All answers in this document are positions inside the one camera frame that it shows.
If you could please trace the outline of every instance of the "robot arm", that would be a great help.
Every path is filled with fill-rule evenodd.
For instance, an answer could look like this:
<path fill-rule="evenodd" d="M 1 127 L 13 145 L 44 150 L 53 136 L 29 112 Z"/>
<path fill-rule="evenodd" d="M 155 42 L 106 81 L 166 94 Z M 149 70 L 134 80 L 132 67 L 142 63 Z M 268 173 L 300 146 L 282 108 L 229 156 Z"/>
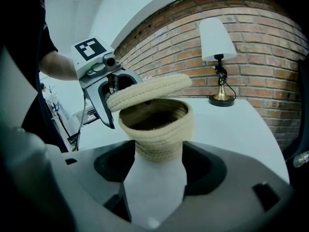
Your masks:
<path fill-rule="evenodd" d="M 114 49 L 99 38 L 91 38 L 71 47 L 74 67 L 84 95 L 99 118 L 114 129 L 113 117 L 106 100 L 132 84 L 142 82 L 137 73 L 126 70 L 116 60 Z"/>

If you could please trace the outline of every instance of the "black shirt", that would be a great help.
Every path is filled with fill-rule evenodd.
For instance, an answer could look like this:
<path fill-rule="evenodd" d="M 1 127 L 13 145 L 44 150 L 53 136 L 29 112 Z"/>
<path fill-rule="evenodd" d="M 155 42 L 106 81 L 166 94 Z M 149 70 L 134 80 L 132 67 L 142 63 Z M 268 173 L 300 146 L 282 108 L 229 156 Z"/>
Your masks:
<path fill-rule="evenodd" d="M 45 22 L 44 0 L 0 0 L 0 3 L 2 18 L 6 22 L 1 29 L 2 44 L 38 91 L 22 127 L 38 135 L 46 144 L 56 145 L 62 152 L 67 152 L 47 112 L 39 80 L 39 61 L 49 52 L 57 50 Z"/>

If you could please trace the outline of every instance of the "black sleeve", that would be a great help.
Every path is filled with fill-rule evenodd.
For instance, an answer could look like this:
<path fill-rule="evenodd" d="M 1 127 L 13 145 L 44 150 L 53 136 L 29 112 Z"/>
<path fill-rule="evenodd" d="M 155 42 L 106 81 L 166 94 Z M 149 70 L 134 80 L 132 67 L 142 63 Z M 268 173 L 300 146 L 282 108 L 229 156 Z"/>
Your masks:
<path fill-rule="evenodd" d="M 41 59 L 50 52 L 53 52 L 53 51 L 58 52 L 57 48 L 54 46 L 54 43 L 50 39 L 49 30 L 46 24 L 44 25 L 44 27 L 45 28 L 42 32 L 41 42 L 40 42 L 40 47 L 39 47 L 39 56 L 38 56 L 39 61 L 41 61 Z"/>

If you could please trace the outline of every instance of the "person's arm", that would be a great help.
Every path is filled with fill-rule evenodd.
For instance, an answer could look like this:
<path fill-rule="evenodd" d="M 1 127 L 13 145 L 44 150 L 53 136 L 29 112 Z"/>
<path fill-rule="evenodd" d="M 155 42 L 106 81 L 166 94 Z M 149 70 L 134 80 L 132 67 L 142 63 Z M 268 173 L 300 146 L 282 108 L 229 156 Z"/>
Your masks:
<path fill-rule="evenodd" d="M 44 74 L 59 80 L 77 80 L 73 60 L 52 51 L 39 62 L 39 69 Z"/>

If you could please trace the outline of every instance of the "lamp cord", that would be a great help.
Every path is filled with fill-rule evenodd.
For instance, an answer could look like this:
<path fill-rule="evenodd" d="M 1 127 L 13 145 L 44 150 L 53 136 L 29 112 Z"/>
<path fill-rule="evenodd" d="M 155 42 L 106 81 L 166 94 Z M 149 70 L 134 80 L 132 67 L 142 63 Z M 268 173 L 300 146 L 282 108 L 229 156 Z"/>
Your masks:
<path fill-rule="evenodd" d="M 236 95 L 236 92 L 231 88 L 231 86 L 226 82 L 227 80 L 227 72 L 226 72 L 226 69 L 224 69 L 223 67 L 218 67 L 216 66 L 216 73 L 217 75 L 219 76 L 219 79 L 218 79 L 218 85 L 221 86 L 221 85 L 224 85 L 226 84 L 235 94 L 235 98 L 237 97 Z"/>

